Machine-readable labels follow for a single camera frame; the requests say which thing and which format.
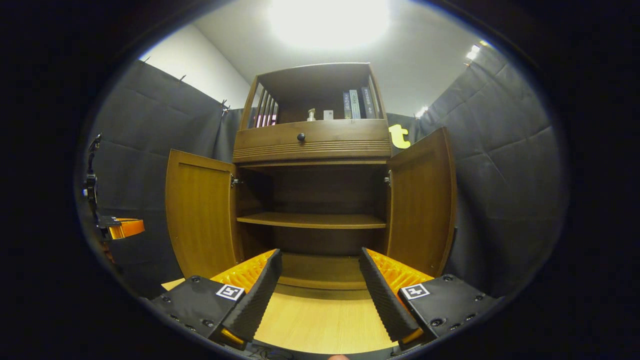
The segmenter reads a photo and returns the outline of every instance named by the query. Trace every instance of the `black fabric curtain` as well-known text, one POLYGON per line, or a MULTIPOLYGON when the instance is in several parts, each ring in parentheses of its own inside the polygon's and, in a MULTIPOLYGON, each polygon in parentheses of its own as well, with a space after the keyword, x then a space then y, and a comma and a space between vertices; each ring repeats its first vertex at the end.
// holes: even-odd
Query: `black fabric curtain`
POLYGON ((563 138, 552 115, 513 64, 483 47, 418 123, 417 138, 448 128, 459 193, 481 229, 480 241, 458 234, 447 267, 472 274, 481 244, 488 292, 515 290, 548 258, 568 207, 563 138))
POLYGON ((161 283, 182 277, 164 212, 169 151, 224 160, 215 147, 222 118, 218 101, 142 61, 124 74, 97 115, 92 134, 103 137, 93 161, 99 212, 144 220, 143 233, 110 245, 141 296, 155 297, 161 283))

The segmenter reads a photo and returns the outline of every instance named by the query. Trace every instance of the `cabinet door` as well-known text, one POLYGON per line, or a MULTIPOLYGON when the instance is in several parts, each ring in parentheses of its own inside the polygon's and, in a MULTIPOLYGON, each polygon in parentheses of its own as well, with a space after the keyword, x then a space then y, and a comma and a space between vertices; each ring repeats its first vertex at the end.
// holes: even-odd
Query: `cabinet door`
POLYGON ((441 127, 388 161, 391 196, 387 255, 433 277, 453 238, 456 169, 441 127))
POLYGON ((236 245, 236 166, 171 150, 166 171, 166 221, 184 277, 212 277, 242 257, 236 245))

